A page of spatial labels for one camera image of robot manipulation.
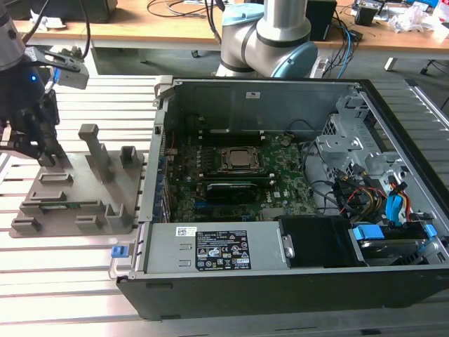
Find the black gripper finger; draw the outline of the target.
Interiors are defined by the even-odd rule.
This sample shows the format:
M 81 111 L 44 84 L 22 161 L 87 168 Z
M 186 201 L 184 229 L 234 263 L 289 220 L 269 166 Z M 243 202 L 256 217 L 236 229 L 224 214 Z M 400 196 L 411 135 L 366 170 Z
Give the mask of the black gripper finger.
M 24 133 L 3 131 L 1 133 L 1 152 L 14 157 L 35 159 L 40 166 L 52 166 L 52 154 L 45 142 L 31 141 Z
M 48 155 L 55 155 L 58 159 L 65 158 L 66 153 L 57 139 L 56 126 L 60 123 L 58 103 L 54 90 L 48 90 L 39 101 L 39 128 L 45 142 Z

